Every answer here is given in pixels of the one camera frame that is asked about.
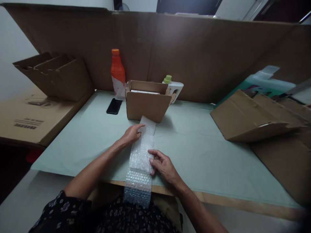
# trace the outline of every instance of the teal plastic container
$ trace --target teal plastic container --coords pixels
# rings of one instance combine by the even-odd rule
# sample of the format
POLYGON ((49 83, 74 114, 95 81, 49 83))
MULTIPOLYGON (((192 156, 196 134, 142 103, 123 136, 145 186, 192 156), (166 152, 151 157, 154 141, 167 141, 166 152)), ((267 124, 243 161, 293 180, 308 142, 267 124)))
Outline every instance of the teal plastic container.
POLYGON ((217 108, 222 102, 228 99, 233 93, 241 89, 246 94, 264 94, 268 97, 279 96, 290 89, 293 89, 296 85, 293 83, 272 79, 273 74, 279 70, 276 66, 267 66, 263 70, 258 71, 256 74, 252 74, 245 79, 240 85, 227 94, 221 101, 219 101, 214 108, 217 108))

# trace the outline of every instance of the wooden table edge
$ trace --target wooden table edge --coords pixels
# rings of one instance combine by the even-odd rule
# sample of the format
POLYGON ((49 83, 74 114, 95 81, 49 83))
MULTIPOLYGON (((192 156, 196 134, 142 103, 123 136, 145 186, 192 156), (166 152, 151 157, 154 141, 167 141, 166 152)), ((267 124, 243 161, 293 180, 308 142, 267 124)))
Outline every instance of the wooden table edge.
MULTIPOLYGON (((105 180, 106 183, 116 184, 125 186, 125 181, 112 181, 105 180)), ((169 196, 174 196, 174 194, 164 186, 153 185, 153 193, 165 194, 169 196)), ((290 208, 273 204, 265 204, 259 202, 253 202, 248 200, 242 200, 237 198, 219 196, 215 194, 196 192, 194 191, 198 199, 203 203, 215 204, 225 207, 236 208, 252 213, 287 219, 290 221, 302 221, 306 215, 304 209, 290 208)))

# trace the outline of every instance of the plastic jug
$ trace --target plastic jug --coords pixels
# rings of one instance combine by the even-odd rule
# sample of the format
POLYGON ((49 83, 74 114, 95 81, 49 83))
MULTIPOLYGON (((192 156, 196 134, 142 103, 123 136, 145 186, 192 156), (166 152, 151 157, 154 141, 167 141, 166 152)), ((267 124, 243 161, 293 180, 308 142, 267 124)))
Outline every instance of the plastic jug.
POLYGON ((172 104, 175 103, 179 93, 181 92, 182 88, 184 87, 184 84, 179 83, 179 82, 172 82, 172 76, 171 75, 167 75, 162 83, 168 84, 168 86, 171 88, 171 91, 170 91, 171 94, 176 93, 176 98, 174 99, 172 104))
POLYGON ((293 89, 296 86, 295 84, 271 78, 279 69, 280 68, 277 66, 269 65, 263 70, 258 71, 256 74, 250 75, 221 101, 219 101, 215 105, 215 108, 239 89, 242 89, 246 94, 252 94, 253 97, 257 94, 263 93, 270 98, 279 96, 290 89, 293 89))
POLYGON ((112 49, 111 78, 116 99, 125 100, 125 70, 119 49, 112 49))

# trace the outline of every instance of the black smartphone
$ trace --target black smartphone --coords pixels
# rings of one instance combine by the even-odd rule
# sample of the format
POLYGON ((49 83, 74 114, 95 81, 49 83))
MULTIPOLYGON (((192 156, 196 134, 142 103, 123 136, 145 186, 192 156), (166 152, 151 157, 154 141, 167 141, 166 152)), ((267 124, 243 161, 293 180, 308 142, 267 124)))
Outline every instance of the black smartphone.
POLYGON ((122 100, 116 100, 115 98, 113 98, 109 104, 106 113, 117 115, 122 102, 123 102, 122 100))

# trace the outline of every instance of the floral print clothing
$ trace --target floral print clothing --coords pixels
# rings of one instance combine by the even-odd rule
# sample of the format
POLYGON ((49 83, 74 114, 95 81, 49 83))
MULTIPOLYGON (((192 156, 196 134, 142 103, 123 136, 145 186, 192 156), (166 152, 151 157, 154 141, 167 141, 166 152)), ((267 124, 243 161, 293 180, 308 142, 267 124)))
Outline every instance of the floral print clothing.
POLYGON ((91 212, 91 201, 67 197, 64 191, 43 209, 29 232, 178 232, 151 202, 148 208, 116 198, 91 212))

